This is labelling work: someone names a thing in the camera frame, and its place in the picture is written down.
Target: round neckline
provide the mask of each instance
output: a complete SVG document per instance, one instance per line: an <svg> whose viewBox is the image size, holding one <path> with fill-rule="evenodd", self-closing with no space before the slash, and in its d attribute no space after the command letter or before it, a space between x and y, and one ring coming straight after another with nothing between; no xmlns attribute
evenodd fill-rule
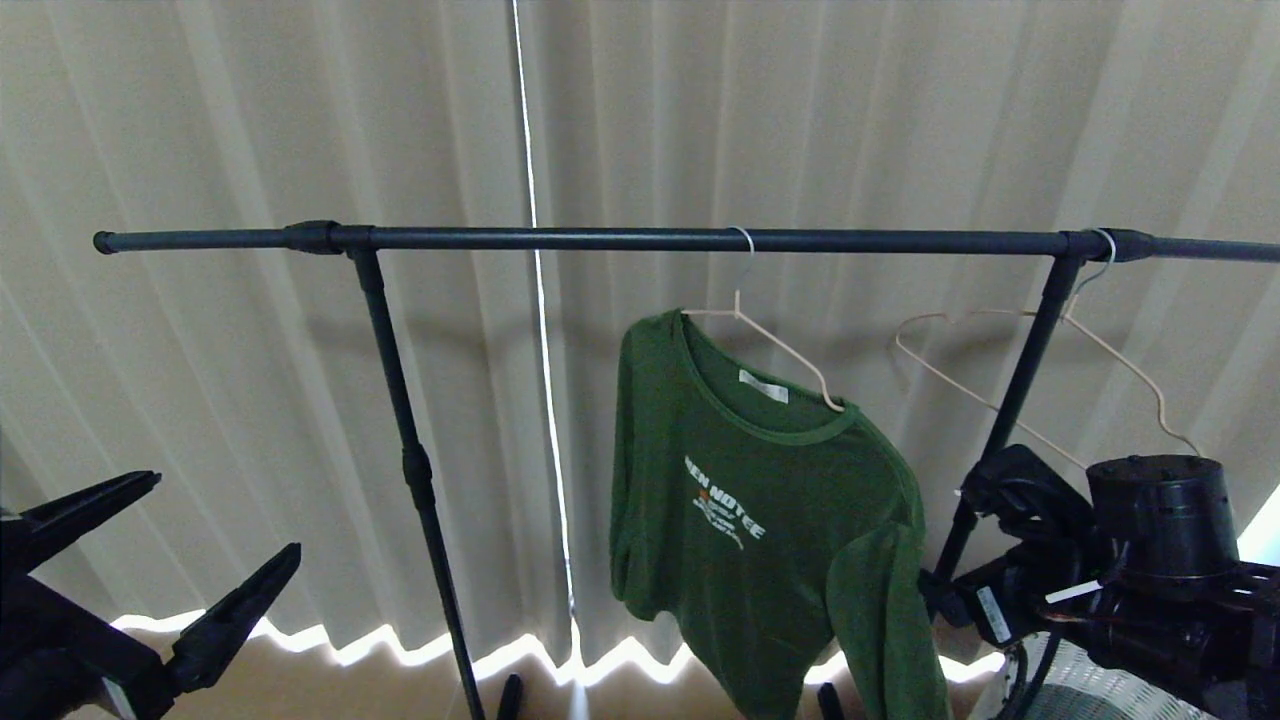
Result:
<svg viewBox="0 0 1280 720"><path fill-rule="evenodd" d="M772 384L780 384L782 387L786 387L790 392L800 393L805 397L817 400L819 402L822 401L822 396L808 388L799 387L787 380L776 378L768 373L756 370L755 368L740 363L732 355L721 350L719 346L716 345L716 341L708 337L707 333L704 333L703 329L698 327L696 323L690 320L689 316L685 315L684 307L677 307L672 310L672 313L675 314L675 325L676 325L676 332L678 334L678 337L676 338L676 345L680 347L680 360L685 366L685 373L694 383L694 387L698 388L699 395L701 395L703 398L705 398L707 402L712 405L712 407L716 410L717 414L719 414L722 418L724 418L733 425L739 427L748 434L751 434L765 442L772 442L777 445L815 445L838 436L840 433L845 432L854 423L858 421L860 411L855 405L845 401L845 398L842 397L833 397L832 400L837 401L845 409L844 413L840 413L837 416L832 418L831 421L823 423L822 425L818 425L817 428L808 430L799 430L799 432L773 430L769 428L760 427L753 423L751 420L748 420L746 418L739 415L737 413L733 411L732 407L730 407L723 400L721 400L714 391L712 391L709 384L707 384L707 379L703 378L701 370L699 370L698 364L694 363L694 354L692 348L690 347L690 341L701 343L710 351L719 355L722 359L727 360L735 368L746 370L748 373L751 373L753 375L760 378L764 382Z"/></svg>

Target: hanger hook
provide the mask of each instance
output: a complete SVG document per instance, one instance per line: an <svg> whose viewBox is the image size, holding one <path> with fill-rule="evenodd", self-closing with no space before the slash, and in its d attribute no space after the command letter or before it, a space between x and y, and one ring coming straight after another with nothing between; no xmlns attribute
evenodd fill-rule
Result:
<svg viewBox="0 0 1280 720"><path fill-rule="evenodd" d="M730 225L728 229L742 233L742 237L746 238L746 246L751 251L751 256L746 259L746 264L742 265L742 272L737 275L737 282L733 283L733 292L739 292L742 288L742 283L746 282L746 275L751 274L751 265L755 260L755 241L751 240L751 233L746 232L746 228Z"/></svg>
<svg viewBox="0 0 1280 720"><path fill-rule="evenodd" d="M1071 302L1073 302L1073 305L1075 302L1075 299L1078 299L1080 296L1080 291L1084 290L1084 286L1089 284L1091 282L1093 282L1093 281L1101 278L1103 274L1106 274L1106 272L1111 269L1111 263L1115 263L1115 259L1116 259L1116 238L1111 237L1111 233L1107 232L1107 231L1105 231L1105 229L1102 229L1102 228L1088 228L1088 229L1091 232L1096 232L1096 233L1101 234L1107 241L1107 245L1111 246L1111 255L1107 255L1107 264L1103 265L1101 270L1098 270L1097 273L1093 273L1092 275L1084 278L1083 281L1080 281L1080 284L1075 286L1075 292L1071 293Z"/></svg>

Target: light strip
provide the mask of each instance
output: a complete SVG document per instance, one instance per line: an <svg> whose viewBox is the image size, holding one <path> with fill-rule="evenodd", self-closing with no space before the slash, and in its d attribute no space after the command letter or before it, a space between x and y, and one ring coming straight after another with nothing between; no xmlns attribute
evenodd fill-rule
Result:
<svg viewBox="0 0 1280 720"><path fill-rule="evenodd" d="M198 620L204 614L204 610L192 610L191 612L183 612L182 615L174 615L163 620L154 620L143 615L122 615L111 625L120 630L137 629L148 633L175 634ZM543 643L534 635L525 634L515 642L507 643L476 660L474 665L476 679L483 680L502 674L520 660L531 656L541 664L547 673L556 680L557 685L576 683L591 687L608 678L614 670L628 664L634 665L654 683L667 685L675 683L689 666L690 661L694 660L694 653L689 650L689 646L681 643L680 650L676 651L671 662L659 662L640 644L640 641L628 637L614 646L613 650L605 652L600 660L591 665L584 665L581 652L579 651L581 643L577 637L577 623L573 623L571 630L573 633L573 651L564 665L557 666L552 662ZM279 630L265 618L250 633L251 638L260 635L268 637L276 647L287 652L300 653L324 648L329 661L342 667L360 662L379 644L390 650L396 660L406 667L416 667L443 657L453 647L449 635L443 634L417 650L404 650L392 626L383 625L346 647L334 648L329 642L329 633L325 632L324 625L312 625L305 630L288 634ZM1005 659L1002 655L993 652L969 665L963 665L941 656L940 661L942 675L947 680L952 683L968 683L989 673L998 671L1004 666ZM809 673L805 674L804 682L806 685L820 685L822 683L831 682L844 667L845 653L837 652L822 665L810 667Z"/></svg>

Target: shirt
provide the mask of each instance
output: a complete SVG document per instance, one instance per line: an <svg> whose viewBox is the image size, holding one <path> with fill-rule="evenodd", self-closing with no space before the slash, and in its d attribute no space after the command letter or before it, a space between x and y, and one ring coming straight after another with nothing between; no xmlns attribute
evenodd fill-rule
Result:
<svg viewBox="0 0 1280 720"><path fill-rule="evenodd" d="M739 711L795 716L840 639L869 717L948 717L916 591L923 511L897 451L854 405L746 368L678 309L622 342L613 594L673 614Z"/></svg>

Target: wire hanger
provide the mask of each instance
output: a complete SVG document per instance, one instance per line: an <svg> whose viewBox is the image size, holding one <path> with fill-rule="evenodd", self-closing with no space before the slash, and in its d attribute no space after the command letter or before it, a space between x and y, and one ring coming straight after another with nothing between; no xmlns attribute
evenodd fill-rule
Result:
<svg viewBox="0 0 1280 720"><path fill-rule="evenodd" d="M769 331L764 329L763 327L760 327L759 323L756 323L755 320L748 318L746 314L742 313L742 290L741 290L741 287L742 287L742 281L745 281L746 275L750 274L753 261L755 260L755 241L751 240L751 233L746 232L744 228L740 228L737 225L732 225L730 229L735 229L735 231L742 233L742 236L746 237L748 247L751 251L751 255L746 259L746 265L742 266L742 272L739 273L739 275L737 275L737 282L733 283L733 309L732 310L684 310L684 314L685 315L723 315L723 316L727 316L727 318L735 318L735 319L742 320L744 323L746 323L748 325L750 325L753 329L755 329L758 333L760 333L764 337L767 337L771 341L773 341L774 345L777 345L782 350L786 350L792 357L795 357L796 360L799 360L800 363L803 363L805 368L809 368L810 370L813 370L813 374L818 375L818 384L822 387L822 400L827 404L827 407L831 407L832 410L835 410L837 413L844 413L845 409L838 402L836 402L835 400L832 400L831 398L831 393L827 392L827 378L823 377L822 370L819 370L817 365L814 365L813 363L805 360L804 355L800 355L799 352L796 352L790 345L787 345L787 343L782 342L781 340L778 340L773 333L771 333Z"/></svg>
<svg viewBox="0 0 1280 720"><path fill-rule="evenodd" d="M1076 331L1079 331L1080 334L1083 334L1088 340L1093 341L1093 343L1096 343L1098 347L1101 347L1102 350L1105 350L1108 355L1111 355L1112 357L1115 357L1121 365L1124 365L1125 368L1128 368L1129 372L1132 372L1134 375L1137 375L1138 379L1140 379L1148 388L1151 388L1151 392L1156 396L1156 420L1160 423L1160 429L1166 436L1183 442L1196 455L1202 455L1201 451L1199 451L1199 448L1196 447L1196 443L1192 442L1190 438L1188 438L1187 436L1184 436L1181 433L1174 432L1169 427L1169 421L1165 419L1165 393L1164 393L1164 391L1160 389L1160 386L1156 383L1156 380L1151 379L1151 375L1148 375L1147 373L1144 373L1142 370L1142 368L1139 368L1132 360L1129 360L1128 357L1125 357L1119 350L1116 350L1115 347L1112 347L1107 341L1105 341L1101 337L1098 337L1097 333L1094 333L1089 328L1084 327L1084 324L1082 324L1079 320L1076 320L1075 316L1073 315L1073 311L1075 310L1075 304L1080 299L1080 292L1084 290L1084 286L1087 286L1091 282L1101 278L1107 270L1110 270L1111 269L1111 264L1115 261L1115 258L1116 258L1116 241L1115 241L1114 237L1111 237L1111 233L1107 232L1107 231L1105 231L1105 229L1102 229L1102 228L1092 228L1092 229L1093 229L1093 232L1101 234L1107 241L1107 243L1111 246L1111 255L1107 256L1107 263L1106 263L1106 265L1102 266L1101 270L1093 273L1088 278L1083 279L1080 282L1080 284L1075 286L1075 291L1071 293L1071 299L1068 301L1066 310L1062 313L1062 316L1060 318L1060 322L1071 325L1073 328L1075 328ZM973 318L974 315L1034 316L1036 313L1032 311L1032 310L997 310L997 309L983 307L983 309L978 309L978 310L970 310L969 313L965 313L960 319L955 319L955 320L951 319L951 315L947 314L947 313L925 313L923 315L915 315L914 318L908 318L906 320L902 320L902 324L900 324L897 327L897 332L893 333L893 345L896 345L897 348L901 350L902 352L905 352L910 359L913 359L916 363L919 363L920 365L923 365L925 370L933 373L934 375L937 375L940 379L942 379L943 382L946 382L951 387L959 389L960 392L968 395L969 397L977 400L978 402L986 405L987 407L989 407L992 410L998 410L1000 407L995 402L987 400L986 397L982 397L977 392L974 392L974 391L966 388L965 386L960 384L959 382L956 382L955 379L952 379L950 375L947 375L942 370L937 369L934 365L932 365L928 360L925 360L924 357L922 357L919 354L916 354L911 348L906 347L905 343L902 343L902 331L906 329L908 325L910 325L911 323L915 323L918 320L924 320L924 319L929 319L929 318L942 318L943 320L946 320L946 323L948 325L959 325L959 324L964 323L965 320L968 320L969 318ZM1018 421L1018 427L1021 428L1021 429L1024 429L1024 430L1027 430L1027 433L1030 434L1032 437L1034 437L1036 439L1043 442L1053 452L1057 452L1059 455L1061 455L1062 457L1065 457L1068 461L1070 461L1073 465L1076 465L1082 470L1088 469L1088 465L1085 465L1084 462L1082 462L1079 459L1076 459L1074 455L1071 455L1070 452L1068 452L1066 450L1064 450L1062 447L1060 447L1059 445L1056 445L1051 439L1046 438L1039 432L1037 432L1037 430L1032 429L1030 427L1028 427L1021 420Z"/></svg>

